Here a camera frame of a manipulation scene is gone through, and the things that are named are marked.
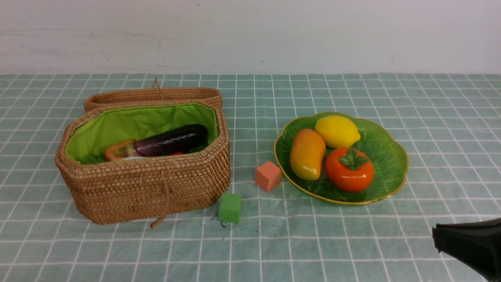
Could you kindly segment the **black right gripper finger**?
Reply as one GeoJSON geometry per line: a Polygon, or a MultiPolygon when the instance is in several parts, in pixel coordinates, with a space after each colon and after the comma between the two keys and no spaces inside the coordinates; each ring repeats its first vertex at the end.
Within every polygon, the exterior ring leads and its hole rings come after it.
{"type": "Polygon", "coordinates": [[[457,224],[437,224],[432,228],[438,252],[461,261],[489,282],[501,280],[501,219],[457,224]]]}

